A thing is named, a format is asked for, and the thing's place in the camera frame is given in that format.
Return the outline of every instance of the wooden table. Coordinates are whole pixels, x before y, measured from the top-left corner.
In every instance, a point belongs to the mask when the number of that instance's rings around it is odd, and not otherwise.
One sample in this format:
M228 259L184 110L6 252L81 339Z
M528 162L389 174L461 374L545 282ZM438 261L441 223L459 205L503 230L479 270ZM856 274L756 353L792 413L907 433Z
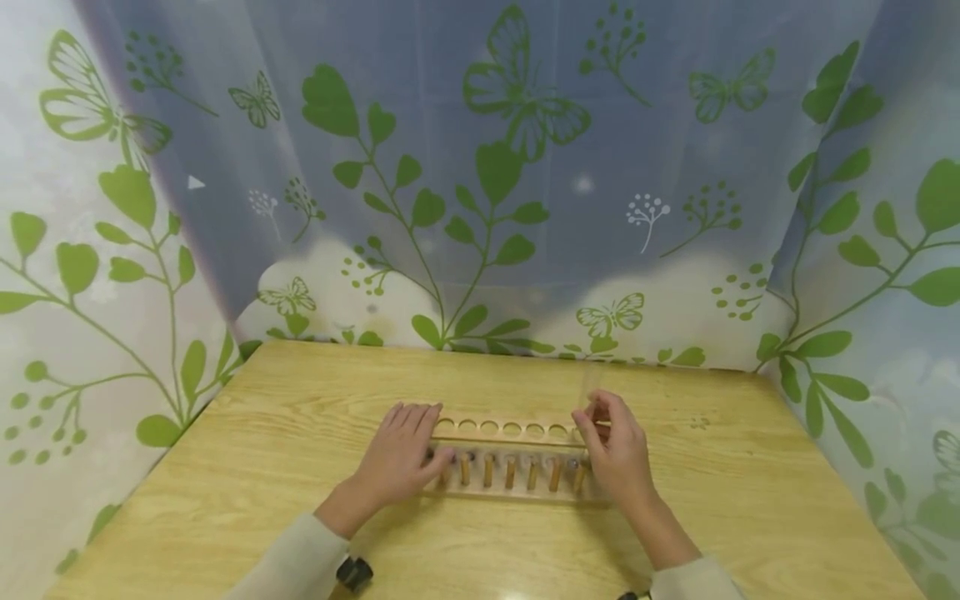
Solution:
M567 413L585 368L265 345L48 597L219 598L351 473L399 398ZM661 494L751 600L922 598L765 379L604 367L602 387L624 395L646 426ZM571 506L422 498L378 516L353 548L375 571L368 600L614 600L646 590L651 573L620 515Z

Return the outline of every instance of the beige sleeve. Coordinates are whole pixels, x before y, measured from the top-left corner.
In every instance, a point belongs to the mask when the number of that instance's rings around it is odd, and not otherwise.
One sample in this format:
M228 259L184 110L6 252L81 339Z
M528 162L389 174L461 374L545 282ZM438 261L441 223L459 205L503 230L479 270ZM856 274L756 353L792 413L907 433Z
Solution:
M297 517L224 600L313 600L337 585L348 542L316 517Z
M654 600L744 600L727 571L711 557L654 573Z

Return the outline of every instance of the hole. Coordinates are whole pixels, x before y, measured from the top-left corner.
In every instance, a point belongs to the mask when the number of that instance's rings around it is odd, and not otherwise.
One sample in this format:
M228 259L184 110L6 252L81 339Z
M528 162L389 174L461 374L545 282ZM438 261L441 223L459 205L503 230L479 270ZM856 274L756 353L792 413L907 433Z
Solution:
M448 433L453 431L453 421L450 419L440 419L433 428L434 433Z

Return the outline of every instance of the wooden board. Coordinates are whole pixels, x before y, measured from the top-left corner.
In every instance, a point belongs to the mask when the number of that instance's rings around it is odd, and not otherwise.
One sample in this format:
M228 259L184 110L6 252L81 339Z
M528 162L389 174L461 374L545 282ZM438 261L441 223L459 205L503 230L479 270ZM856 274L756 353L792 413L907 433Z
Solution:
M351 473L398 399L532 420L572 408L586 367L267 344L48 597L219 598ZM618 366L602 385L643 422L660 493L750 600L923 598L766 380ZM614 600L650 579L622 516L574 505L418 498L353 548L376 573L365 600Z

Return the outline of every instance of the black object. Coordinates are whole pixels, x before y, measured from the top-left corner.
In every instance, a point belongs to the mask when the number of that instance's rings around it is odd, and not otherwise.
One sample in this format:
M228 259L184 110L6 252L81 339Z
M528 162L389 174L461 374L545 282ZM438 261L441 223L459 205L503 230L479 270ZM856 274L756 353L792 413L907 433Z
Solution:
M373 569L367 561L357 557L347 557L337 568L337 581L352 593L360 593L373 579Z

